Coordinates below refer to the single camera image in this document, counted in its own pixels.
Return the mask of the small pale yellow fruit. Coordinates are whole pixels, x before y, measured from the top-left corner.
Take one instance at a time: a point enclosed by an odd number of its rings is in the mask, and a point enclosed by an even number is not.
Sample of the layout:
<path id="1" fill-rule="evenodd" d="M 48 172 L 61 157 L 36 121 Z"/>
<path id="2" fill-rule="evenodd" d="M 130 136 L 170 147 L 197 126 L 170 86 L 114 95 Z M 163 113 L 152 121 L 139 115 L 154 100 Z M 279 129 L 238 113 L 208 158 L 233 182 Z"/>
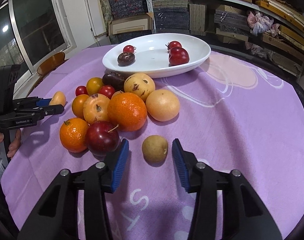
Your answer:
<path id="1" fill-rule="evenodd" d="M 65 106 L 66 105 L 66 96 L 63 92 L 61 91 L 57 91 L 51 101 L 49 102 L 49 105 L 62 105 Z"/>

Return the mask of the small tan round fruit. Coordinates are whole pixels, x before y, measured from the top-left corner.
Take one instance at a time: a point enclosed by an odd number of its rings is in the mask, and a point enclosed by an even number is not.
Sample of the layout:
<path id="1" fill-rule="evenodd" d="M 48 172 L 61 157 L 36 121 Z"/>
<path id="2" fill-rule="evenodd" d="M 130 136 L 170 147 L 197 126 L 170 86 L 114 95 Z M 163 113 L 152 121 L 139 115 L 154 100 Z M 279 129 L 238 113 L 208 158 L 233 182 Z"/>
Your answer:
<path id="1" fill-rule="evenodd" d="M 143 141 L 141 150 L 148 163 L 161 163 L 168 154 L 168 141 L 160 135 L 150 135 Z"/>

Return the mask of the white oval plate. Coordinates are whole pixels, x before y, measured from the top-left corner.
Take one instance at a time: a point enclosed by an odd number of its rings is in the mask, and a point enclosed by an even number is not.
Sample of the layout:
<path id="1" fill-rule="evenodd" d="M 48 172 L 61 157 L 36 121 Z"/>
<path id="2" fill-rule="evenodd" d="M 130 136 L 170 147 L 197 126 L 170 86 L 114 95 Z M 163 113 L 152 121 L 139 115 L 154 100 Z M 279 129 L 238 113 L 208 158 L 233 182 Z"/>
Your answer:
<path id="1" fill-rule="evenodd" d="M 177 66 L 169 65 L 167 44 L 178 41 L 189 55 L 189 62 Z M 117 58 L 126 45 L 136 47 L 135 61 L 128 66 L 120 66 Z M 189 72 L 202 65 L 210 56 L 211 48 L 205 41 L 186 34 L 159 33 L 144 35 L 120 43 L 111 48 L 102 58 L 107 70 L 124 74 L 145 73 L 150 77 L 170 77 Z"/>

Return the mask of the cardboard box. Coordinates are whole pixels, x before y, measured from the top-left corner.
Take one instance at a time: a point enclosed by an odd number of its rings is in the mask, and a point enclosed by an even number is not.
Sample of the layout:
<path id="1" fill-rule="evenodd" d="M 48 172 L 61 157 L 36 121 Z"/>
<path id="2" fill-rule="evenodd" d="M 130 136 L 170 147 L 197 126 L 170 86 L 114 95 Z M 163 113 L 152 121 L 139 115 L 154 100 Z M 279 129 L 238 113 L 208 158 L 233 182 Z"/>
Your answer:
<path id="1" fill-rule="evenodd" d="M 145 14 L 113 20 L 108 24 L 108 34 L 116 35 L 122 33 L 129 33 L 133 31 L 151 30 L 153 27 L 152 12 Z"/>

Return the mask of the window frame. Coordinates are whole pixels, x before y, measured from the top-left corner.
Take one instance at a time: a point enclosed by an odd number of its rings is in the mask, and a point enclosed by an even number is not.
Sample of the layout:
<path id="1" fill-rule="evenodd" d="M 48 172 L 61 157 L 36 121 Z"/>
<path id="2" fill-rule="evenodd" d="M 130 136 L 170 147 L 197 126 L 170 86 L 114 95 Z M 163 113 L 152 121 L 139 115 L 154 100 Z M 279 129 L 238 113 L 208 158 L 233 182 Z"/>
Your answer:
<path id="1" fill-rule="evenodd" d="M 0 6 L 0 67 L 20 65 L 16 89 L 46 59 L 73 46 L 62 0 L 5 0 Z"/>

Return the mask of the large tan round fruit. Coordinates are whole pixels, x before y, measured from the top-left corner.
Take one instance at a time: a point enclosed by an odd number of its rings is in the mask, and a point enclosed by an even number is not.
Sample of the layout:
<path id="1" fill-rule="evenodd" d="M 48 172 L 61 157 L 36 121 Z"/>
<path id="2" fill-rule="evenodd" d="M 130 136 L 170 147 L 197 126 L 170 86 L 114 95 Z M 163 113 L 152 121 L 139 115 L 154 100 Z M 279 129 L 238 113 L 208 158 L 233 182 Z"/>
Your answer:
<path id="1" fill-rule="evenodd" d="M 158 89 L 145 101 L 147 112 L 157 121 L 166 122 L 175 118 L 180 111 L 180 101 L 171 91 Z"/>

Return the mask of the orange-yellow tomato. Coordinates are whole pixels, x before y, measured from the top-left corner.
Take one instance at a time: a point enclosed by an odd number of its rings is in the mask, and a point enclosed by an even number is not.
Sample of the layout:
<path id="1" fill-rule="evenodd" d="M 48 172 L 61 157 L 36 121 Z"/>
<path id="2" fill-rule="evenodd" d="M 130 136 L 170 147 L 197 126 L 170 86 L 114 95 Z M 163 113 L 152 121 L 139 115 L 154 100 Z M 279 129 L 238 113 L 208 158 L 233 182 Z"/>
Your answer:
<path id="1" fill-rule="evenodd" d="M 81 119 L 84 119 L 83 117 L 83 104 L 85 101 L 89 98 L 89 95 L 87 94 L 81 94 L 78 95 L 72 102 L 72 112 L 73 114 Z"/>

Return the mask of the red plum on plate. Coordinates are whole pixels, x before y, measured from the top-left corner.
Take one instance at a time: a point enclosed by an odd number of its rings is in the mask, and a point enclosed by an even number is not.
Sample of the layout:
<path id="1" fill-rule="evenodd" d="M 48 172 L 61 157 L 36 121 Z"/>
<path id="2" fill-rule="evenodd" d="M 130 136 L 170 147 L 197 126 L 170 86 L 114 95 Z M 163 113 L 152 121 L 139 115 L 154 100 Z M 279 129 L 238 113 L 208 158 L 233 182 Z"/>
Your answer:
<path id="1" fill-rule="evenodd" d="M 181 47 L 174 47 L 169 52 L 169 64 L 171 66 L 177 66 L 180 64 L 186 64 L 189 62 L 188 52 Z"/>

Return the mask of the yellow striped pepino melon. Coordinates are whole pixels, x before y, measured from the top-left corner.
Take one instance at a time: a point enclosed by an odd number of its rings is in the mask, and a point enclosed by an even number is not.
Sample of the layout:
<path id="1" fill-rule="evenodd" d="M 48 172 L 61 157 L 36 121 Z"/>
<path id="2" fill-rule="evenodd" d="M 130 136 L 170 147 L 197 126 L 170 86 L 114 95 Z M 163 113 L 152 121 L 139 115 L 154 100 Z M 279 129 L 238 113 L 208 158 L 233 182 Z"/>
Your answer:
<path id="1" fill-rule="evenodd" d="M 103 94 L 91 95 L 83 104 L 83 117 L 88 124 L 109 121 L 107 107 L 110 99 Z"/>

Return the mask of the dark brown fruit on plate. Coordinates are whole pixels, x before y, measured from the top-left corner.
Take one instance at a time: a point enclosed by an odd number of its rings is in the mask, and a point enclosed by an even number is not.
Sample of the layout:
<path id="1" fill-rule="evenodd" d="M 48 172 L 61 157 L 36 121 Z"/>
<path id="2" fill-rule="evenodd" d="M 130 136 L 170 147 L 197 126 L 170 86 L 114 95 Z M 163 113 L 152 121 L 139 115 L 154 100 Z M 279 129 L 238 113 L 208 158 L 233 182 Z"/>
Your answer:
<path id="1" fill-rule="evenodd" d="M 120 66 L 129 66 L 135 62 L 135 55 L 131 52 L 123 52 L 118 55 L 117 62 Z"/>

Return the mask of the yellow spotted pepino melon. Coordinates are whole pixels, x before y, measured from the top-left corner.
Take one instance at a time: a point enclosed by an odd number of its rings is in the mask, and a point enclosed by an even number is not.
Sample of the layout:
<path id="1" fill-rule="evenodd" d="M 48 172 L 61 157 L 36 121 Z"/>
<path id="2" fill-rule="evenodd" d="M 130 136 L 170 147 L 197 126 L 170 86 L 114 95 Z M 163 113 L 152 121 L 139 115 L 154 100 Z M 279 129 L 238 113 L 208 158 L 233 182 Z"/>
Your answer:
<path id="1" fill-rule="evenodd" d="M 144 73 L 132 74 L 124 82 L 124 92 L 136 94 L 144 102 L 153 91 L 155 91 L 155 83 Z"/>

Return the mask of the red cherry tomato on plate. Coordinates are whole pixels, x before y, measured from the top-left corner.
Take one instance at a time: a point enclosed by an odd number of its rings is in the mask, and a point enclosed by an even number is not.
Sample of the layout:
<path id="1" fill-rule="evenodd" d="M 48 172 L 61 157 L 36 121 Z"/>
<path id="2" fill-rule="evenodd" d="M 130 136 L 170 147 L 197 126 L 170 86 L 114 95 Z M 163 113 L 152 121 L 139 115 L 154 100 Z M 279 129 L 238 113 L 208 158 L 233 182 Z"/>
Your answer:
<path id="1" fill-rule="evenodd" d="M 127 45 L 123 48 L 123 53 L 134 53 L 136 50 L 136 47 L 132 46 L 132 45 Z"/>

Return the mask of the metal storage shelf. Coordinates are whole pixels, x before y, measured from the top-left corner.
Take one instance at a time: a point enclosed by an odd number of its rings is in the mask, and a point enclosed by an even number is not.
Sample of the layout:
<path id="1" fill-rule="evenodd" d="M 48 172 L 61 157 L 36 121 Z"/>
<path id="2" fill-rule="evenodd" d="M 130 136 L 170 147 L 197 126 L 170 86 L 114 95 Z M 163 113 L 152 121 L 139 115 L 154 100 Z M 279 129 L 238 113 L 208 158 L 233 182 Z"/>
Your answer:
<path id="1" fill-rule="evenodd" d="M 202 38 L 218 51 L 279 68 L 304 80 L 304 5 L 299 0 L 100 0 L 105 22 L 152 12 L 147 32 Z M 253 35 L 249 12 L 279 23 L 278 34 Z"/>

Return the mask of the purple tablecloth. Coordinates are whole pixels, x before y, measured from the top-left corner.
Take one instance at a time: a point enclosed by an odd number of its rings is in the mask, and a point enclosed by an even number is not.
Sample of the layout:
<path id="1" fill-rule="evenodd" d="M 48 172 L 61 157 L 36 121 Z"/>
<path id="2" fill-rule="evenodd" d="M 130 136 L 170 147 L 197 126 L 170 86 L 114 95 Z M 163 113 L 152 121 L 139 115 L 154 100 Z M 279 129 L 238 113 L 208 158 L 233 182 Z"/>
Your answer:
<path id="1" fill-rule="evenodd" d="M 76 87 L 104 75 L 102 57 L 108 50 L 81 51 L 34 89 L 41 98 L 61 91 L 67 105 L 63 114 L 22 131 L 23 143 L 3 174 L 2 189 L 17 227 L 62 169 L 82 171 L 96 162 L 89 151 L 70 154 L 59 130 L 74 116 Z M 215 52 L 200 68 L 156 79 L 155 85 L 179 98 L 180 112 L 169 122 L 148 118 L 139 131 L 121 133 L 130 155 L 120 187 L 106 196 L 114 239 L 188 237 L 195 195 L 181 187 L 171 155 L 160 166 L 144 160 L 141 145 L 154 134 L 168 142 L 179 139 L 215 170 L 239 170 L 287 237 L 304 215 L 304 108 L 292 85 Z"/>

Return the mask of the yellow tomato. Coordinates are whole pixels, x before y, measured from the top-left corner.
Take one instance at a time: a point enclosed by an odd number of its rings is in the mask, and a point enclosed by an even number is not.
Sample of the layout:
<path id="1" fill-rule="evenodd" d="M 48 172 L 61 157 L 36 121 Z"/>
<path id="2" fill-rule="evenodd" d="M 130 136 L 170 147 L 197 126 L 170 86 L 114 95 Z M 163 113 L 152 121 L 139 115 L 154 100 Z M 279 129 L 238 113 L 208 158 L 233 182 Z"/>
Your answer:
<path id="1" fill-rule="evenodd" d="M 98 93 L 103 85 L 102 78 L 100 77 L 93 77 L 89 79 L 86 84 L 87 94 L 93 95 Z"/>

